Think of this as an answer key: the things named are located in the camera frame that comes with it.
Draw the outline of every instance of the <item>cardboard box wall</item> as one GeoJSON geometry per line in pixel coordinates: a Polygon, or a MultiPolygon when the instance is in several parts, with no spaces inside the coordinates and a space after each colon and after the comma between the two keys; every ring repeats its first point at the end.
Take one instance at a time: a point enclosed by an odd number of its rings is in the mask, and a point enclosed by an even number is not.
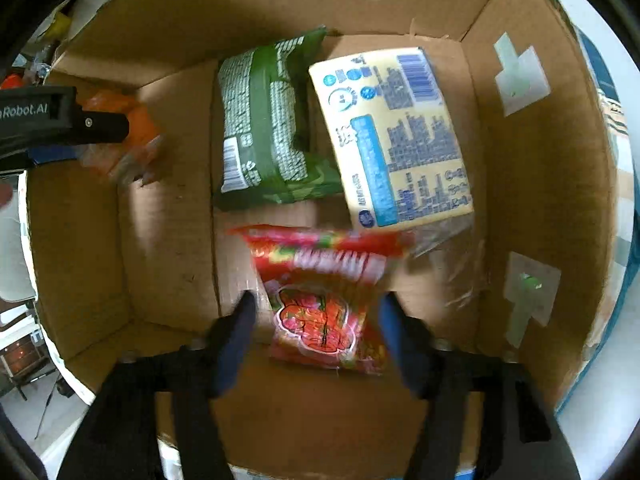
{"type": "MultiPolygon", "coordinates": [[[[488,288],[448,308],[446,295],[456,293],[431,261],[406,268],[395,287],[410,313],[457,346],[500,356],[510,349],[508,254],[561,269],[548,326],[530,322],[518,353],[552,406],[579,370],[603,294],[614,172],[590,76],[549,0],[111,0],[66,47],[49,83],[85,95],[103,85],[135,92],[168,157],[164,179],[143,188],[105,186],[73,162],[30,172],[38,307],[58,364],[95,392],[123,351],[170,351],[226,314],[238,290],[258,287],[242,241],[225,235],[231,225],[343,222],[335,199],[231,214],[211,203],[222,143],[218,61],[319,23],[345,35],[327,40],[326,56],[423,46],[469,168],[477,229],[444,255],[484,240],[488,288]],[[551,87],[508,117],[494,81],[502,69],[494,43],[504,32],[518,53],[535,48],[551,87]]],[[[171,441],[168,405],[158,396],[159,433],[171,441]]],[[[288,367],[258,346],[214,408],[231,463],[285,478],[389,478],[405,470],[426,407],[393,373],[288,367]],[[322,421],[317,431],[310,416],[322,421]]],[[[472,464],[476,442],[471,431],[461,466],[472,464]]]]}

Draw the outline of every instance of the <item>yellow package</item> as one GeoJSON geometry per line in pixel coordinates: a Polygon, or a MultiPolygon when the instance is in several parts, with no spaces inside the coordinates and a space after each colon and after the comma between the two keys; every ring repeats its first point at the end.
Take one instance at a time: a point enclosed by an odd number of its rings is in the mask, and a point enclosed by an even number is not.
{"type": "Polygon", "coordinates": [[[449,111],[420,48],[309,68],[357,229],[400,230],[471,213],[449,111]]]}

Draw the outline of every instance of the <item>tape strip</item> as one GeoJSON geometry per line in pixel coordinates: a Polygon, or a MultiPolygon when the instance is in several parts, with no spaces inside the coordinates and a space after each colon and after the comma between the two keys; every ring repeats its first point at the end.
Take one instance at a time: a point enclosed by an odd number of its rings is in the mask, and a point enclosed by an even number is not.
{"type": "Polygon", "coordinates": [[[545,71],[535,49],[530,46],[518,56],[505,32],[494,43],[502,71],[495,77],[505,117],[551,93],[545,71]]]}
{"type": "Polygon", "coordinates": [[[507,332],[504,334],[508,343],[515,348],[520,348],[529,319],[536,308],[537,291],[542,288],[542,284],[533,276],[523,274],[520,276],[519,288],[520,297],[513,305],[507,332]]]}
{"type": "Polygon", "coordinates": [[[548,325],[560,276],[555,267],[522,254],[509,254],[504,297],[513,303],[513,311],[504,337],[513,347],[520,348],[530,318],[542,326],[548,325]]]}

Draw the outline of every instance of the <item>white floor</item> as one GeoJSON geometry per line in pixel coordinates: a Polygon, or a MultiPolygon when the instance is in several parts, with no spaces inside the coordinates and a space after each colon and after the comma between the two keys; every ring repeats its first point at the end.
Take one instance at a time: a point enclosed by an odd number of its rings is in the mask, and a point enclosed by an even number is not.
{"type": "MultiPolygon", "coordinates": [[[[52,365],[48,365],[43,371],[51,367],[52,365]]],[[[50,480],[58,475],[66,448],[87,409],[86,404],[75,394],[67,399],[55,390],[42,420],[40,434],[36,438],[47,397],[58,377],[56,371],[50,376],[27,384],[22,389],[27,401],[24,401],[15,389],[0,398],[6,416],[20,436],[41,458],[50,480]]]]}

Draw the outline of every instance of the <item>red snack bag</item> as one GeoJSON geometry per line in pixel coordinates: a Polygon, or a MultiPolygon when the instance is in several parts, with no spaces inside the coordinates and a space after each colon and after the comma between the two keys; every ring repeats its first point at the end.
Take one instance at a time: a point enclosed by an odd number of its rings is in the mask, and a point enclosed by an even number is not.
{"type": "Polygon", "coordinates": [[[402,233],[355,233],[255,225],[247,241],[273,309],[271,354],[325,368],[378,373],[385,349],[367,311],[404,255],[402,233]]]}

